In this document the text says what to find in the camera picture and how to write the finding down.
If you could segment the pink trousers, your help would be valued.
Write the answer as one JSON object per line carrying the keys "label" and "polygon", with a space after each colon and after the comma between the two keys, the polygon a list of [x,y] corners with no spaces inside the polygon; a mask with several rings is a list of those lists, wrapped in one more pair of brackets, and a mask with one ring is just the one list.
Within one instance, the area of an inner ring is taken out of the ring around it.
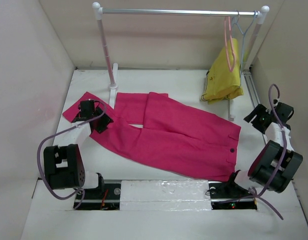
{"label": "pink trousers", "polygon": [[166,93],[118,93],[107,129],[91,138],[124,158],[186,177],[225,182],[235,170],[241,127]]}

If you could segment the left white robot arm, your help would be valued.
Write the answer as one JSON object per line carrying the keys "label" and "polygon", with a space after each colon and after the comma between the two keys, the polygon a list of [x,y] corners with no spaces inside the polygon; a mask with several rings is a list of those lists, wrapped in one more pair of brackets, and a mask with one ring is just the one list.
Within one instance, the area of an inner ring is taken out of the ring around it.
{"label": "left white robot arm", "polygon": [[[113,120],[107,114],[107,105],[101,100],[82,100],[71,127],[48,136],[39,144],[36,161],[40,178],[53,197],[66,200],[78,192],[84,193],[85,169],[79,147],[93,132],[103,133]],[[61,136],[70,144],[47,146],[47,140]]]}

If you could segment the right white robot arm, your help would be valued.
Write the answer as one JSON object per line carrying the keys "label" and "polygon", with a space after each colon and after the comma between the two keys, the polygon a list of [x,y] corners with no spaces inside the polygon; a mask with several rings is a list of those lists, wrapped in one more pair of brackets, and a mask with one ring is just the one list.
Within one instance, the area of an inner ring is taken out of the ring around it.
{"label": "right white robot arm", "polygon": [[303,156],[290,143],[291,127],[287,121],[294,115],[294,108],[275,100],[274,110],[276,112],[259,104],[244,118],[266,136],[267,143],[241,177],[258,183],[266,190],[282,193],[303,162]]}

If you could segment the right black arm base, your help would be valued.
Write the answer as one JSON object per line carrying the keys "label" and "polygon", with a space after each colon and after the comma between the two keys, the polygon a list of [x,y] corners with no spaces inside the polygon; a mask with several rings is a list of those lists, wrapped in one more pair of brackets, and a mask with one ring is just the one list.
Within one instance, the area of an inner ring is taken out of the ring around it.
{"label": "right black arm base", "polygon": [[257,204],[248,190],[235,183],[238,171],[226,182],[209,181],[205,195],[210,197],[212,210],[257,210]]}

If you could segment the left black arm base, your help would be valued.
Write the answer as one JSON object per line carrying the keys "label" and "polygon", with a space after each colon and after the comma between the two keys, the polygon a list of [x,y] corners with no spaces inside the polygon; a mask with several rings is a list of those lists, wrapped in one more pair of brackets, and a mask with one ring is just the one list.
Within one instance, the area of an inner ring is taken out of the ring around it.
{"label": "left black arm base", "polygon": [[76,194],[73,208],[78,211],[117,211],[120,210],[121,180],[104,180],[97,174],[98,186],[86,188]]}

